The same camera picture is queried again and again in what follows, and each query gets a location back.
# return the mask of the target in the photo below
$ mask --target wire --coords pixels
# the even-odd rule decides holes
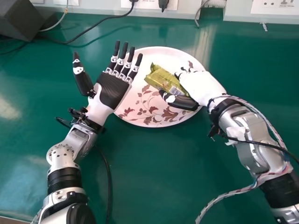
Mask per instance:
[[[54,27],[58,26],[58,24],[61,23],[61,21],[64,19],[65,15],[67,14],[68,9],[69,9],[69,0],[66,0],[66,8],[65,8],[64,14],[61,16],[60,20],[57,23],[55,23],[53,26],[46,28],[46,29],[42,29],[39,32],[49,31],[49,30],[53,29]]]
[[[197,10],[196,14],[195,14],[195,18],[194,18],[194,21],[195,21],[195,24],[197,26],[197,28],[199,28],[199,23],[197,22],[197,19],[199,19],[199,13],[201,11],[201,9],[206,5],[206,3],[208,3],[210,0],[206,0],[200,7],[199,9]]]
[[[27,42],[24,42],[21,46],[15,48],[15,49],[9,50],[9,51],[7,51],[7,52],[0,53],[0,56],[2,56],[2,55],[7,55],[7,54],[10,54],[10,53],[12,53],[12,52],[21,50],[21,49],[22,49],[23,47],[25,47],[26,45],[27,45]]]
[[[225,139],[229,139],[229,140],[233,140],[233,141],[244,142],[244,143],[255,144],[255,145],[260,145],[260,146],[265,146],[265,147],[270,147],[270,148],[277,149],[277,150],[287,154],[288,156],[292,157],[299,164],[299,159],[297,158],[297,156],[295,156],[295,154],[291,153],[290,151],[288,151],[285,148],[275,146],[275,145],[271,145],[271,144],[267,144],[267,143],[258,142],[258,141],[251,141],[251,140],[241,141],[241,140],[238,140],[237,138],[228,137],[224,134],[219,134],[219,135],[221,137],[225,138]]]
[[[69,122],[66,121],[63,118],[60,117],[55,117],[56,121],[58,121],[60,124],[62,124],[63,126],[71,129],[71,126],[69,126]],[[111,217],[111,211],[112,211],[112,198],[113,198],[113,194],[112,194],[112,175],[111,175],[111,170],[110,170],[110,166],[109,163],[106,159],[106,156],[102,153],[102,151],[99,149],[99,147],[97,145],[94,145],[94,147],[99,151],[99,153],[101,154],[104,162],[105,162],[105,166],[106,166],[106,170],[107,170],[107,178],[108,178],[108,205],[107,205],[107,214],[106,214],[106,224],[109,224],[110,222],[110,217]]]
[[[106,18],[100,20],[99,22],[97,22],[96,24],[94,24],[93,26],[91,26],[90,28],[86,29],[85,31],[81,32],[80,34],[78,34],[77,36],[75,36],[74,38],[72,38],[72,39],[70,39],[68,41],[55,40],[55,39],[52,39],[52,38],[50,38],[48,36],[41,36],[41,37],[43,37],[44,39],[47,39],[49,41],[52,41],[54,43],[58,43],[58,44],[64,44],[64,45],[66,45],[66,44],[72,43],[73,41],[75,41],[76,39],[78,39],[80,36],[82,36],[83,34],[87,33],[88,31],[92,30],[97,25],[101,24],[102,22],[104,22],[106,20],[119,19],[119,18],[126,17],[127,15],[129,15],[133,11],[134,4],[135,4],[135,2],[132,1],[132,7],[130,8],[130,10],[127,13],[125,13],[123,15],[114,15],[114,16],[106,17]]]
[[[255,181],[253,182],[253,184],[242,188],[242,189],[238,189],[238,190],[233,190],[230,192],[227,192],[225,194],[219,195],[217,198],[211,200],[204,208],[203,210],[201,210],[200,214],[197,216],[196,220],[195,220],[195,224],[200,224],[203,216],[207,213],[207,211],[209,211],[211,209],[211,207],[213,207],[215,204],[217,204],[219,201],[221,201],[224,198],[227,197],[231,197],[231,196],[235,196],[235,195],[239,195],[239,194],[244,194],[247,193],[251,190],[256,189],[259,186],[258,184],[258,178],[255,179]]]
[[[112,177],[111,177],[111,170],[110,170],[110,166],[109,163],[105,157],[105,155],[102,153],[102,151],[96,146],[94,145],[95,148],[98,149],[99,153],[101,154],[105,165],[106,165],[106,170],[107,170],[107,177],[108,177],[108,205],[107,205],[107,214],[106,214],[106,224],[109,224],[110,222],[110,217],[111,217],[111,208],[112,208]]]

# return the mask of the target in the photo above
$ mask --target white robotic hand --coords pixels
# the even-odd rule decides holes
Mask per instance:
[[[164,91],[160,91],[163,99],[173,107],[196,110],[198,105],[209,106],[212,110],[217,104],[225,98],[221,97],[226,94],[223,86],[206,70],[197,71],[193,68],[176,72],[175,76],[180,80],[181,85],[189,93],[190,97],[173,96]]]
[[[128,42],[124,43],[122,53],[118,58],[120,41],[116,42],[114,54],[106,71],[103,71],[97,83],[93,86],[90,77],[86,74],[77,53],[74,53],[73,72],[78,88],[83,96],[88,96],[86,117],[103,126],[107,117],[113,113],[131,89],[131,83],[138,73],[142,61],[142,54],[138,56],[135,66],[131,70],[135,48],[130,49],[127,62],[125,57]]]

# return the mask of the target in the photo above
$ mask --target black cable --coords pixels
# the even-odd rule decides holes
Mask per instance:
[[[105,155],[102,153],[102,151],[97,147],[97,145],[94,145],[95,148],[98,149],[99,153],[101,154],[107,170],[107,177],[108,177],[108,205],[107,205],[107,214],[106,214],[106,224],[109,224],[110,217],[111,217],[111,208],[112,208],[112,177],[111,177],[111,170],[109,163],[105,157]]]
[[[124,15],[114,15],[114,16],[109,16],[109,17],[106,17],[102,20],[100,20],[99,22],[97,22],[96,24],[94,24],[93,26],[91,26],[90,28],[84,30],[83,32],[81,32],[80,34],[78,34],[77,36],[75,36],[74,38],[68,40],[68,41],[60,41],[60,40],[55,40],[55,39],[52,39],[48,36],[41,36],[42,38],[46,39],[46,40],[49,40],[49,41],[52,41],[54,43],[58,43],[58,44],[69,44],[73,41],[75,41],[76,39],[78,39],[80,36],[82,36],[83,34],[87,33],[88,31],[90,31],[91,29],[95,28],[97,25],[101,24],[102,22],[106,21],[106,20],[110,20],[110,19],[119,19],[119,18],[123,18],[123,17],[126,17],[127,15],[129,15],[132,11],[133,11],[133,8],[134,8],[134,4],[135,2],[132,2],[132,7],[131,9],[125,13]]]
[[[26,45],[27,45],[27,42],[24,42],[21,46],[15,48],[15,49],[9,50],[9,51],[7,51],[7,52],[0,53],[0,56],[1,56],[1,55],[7,55],[7,54],[10,54],[10,53],[15,52],[15,51],[17,51],[17,50],[21,50],[21,49],[22,49],[23,47],[25,47]]]
[[[228,137],[227,135],[224,135],[221,133],[219,135],[225,139],[229,139],[229,140],[233,140],[233,141],[244,142],[244,143],[255,144],[255,145],[260,145],[260,146],[277,149],[277,150],[287,154],[288,156],[292,157],[299,164],[299,159],[297,158],[297,156],[295,156],[295,154],[291,153],[290,151],[286,150],[285,148],[267,144],[267,143],[258,142],[258,141],[251,141],[251,140],[241,141],[241,140],[238,140],[237,138]]]
[[[66,121],[63,118],[60,117],[55,117],[56,121],[58,121],[60,124],[62,124],[63,126],[67,127],[67,128],[71,128],[70,126],[68,126],[67,124],[69,124],[68,121]],[[106,166],[106,170],[107,170],[107,177],[108,177],[108,205],[107,205],[107,214],[106,214],[106,224],[109,224],[110,222],[110,217],[111,217],[111,208],[112,208],[112,176],[111,176],[111,170],[110,170],[110,166],[109,163],[105,157],[105,155],[102,153],[102,151],[99,149],[99,147],[97,145],[94,145],[94,147],[99,151],[99,153],[101,154],[104,162],[105,162],[105,166]]]
[[[60,117],[55,117],[56,121],[58,121],[60,124],[62,124],[63,126],[67,127],[67,128],[71,128],[71,126],[67,125],[69,124],[68,121],[66,121],[65,119],[63,118],[60,118]]]

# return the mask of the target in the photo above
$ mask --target robot forearm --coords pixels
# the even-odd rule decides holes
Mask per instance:
[[[40,224],[75,224],[84,219],[89,224],[95,224],[82,187],[81,170],[76,162],[89,152],[97,136],[98,131],[86,123],[74,124],[66,138],[47,152],[50,164],[48,196],[43,203]]]
[[[213,108],[210,116],[214,125],[228,136],[278,145],[270,136],[265,120],[238,101],[226,98]],[[242,165],[260,182],[276,221],[298,224],[299,178],[283,153],[255,144],[237,141],[229,144],[236,147]]]

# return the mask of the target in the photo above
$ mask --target white wall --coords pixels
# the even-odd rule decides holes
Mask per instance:
[[[128,9],[121,8],[121,0],[79,0],[79,3],[79,7],[70,6],[69,12],[88,14],[123,14],[128,11]],[[37,7],[50,7],[56,11],[63,11],[65,8],[64,6],[53,4],[53,0],[45,0],[45,4],[34,5]],[[164,13],[161,13],[160,10],[135,9],[132,12],[132,15],[193,19],[200,5],[201,0],[178,0],[177,11],[165,11]]]
[[[252,0],[227,0],[225,21],[299,24],[299,15],[251,14]]]

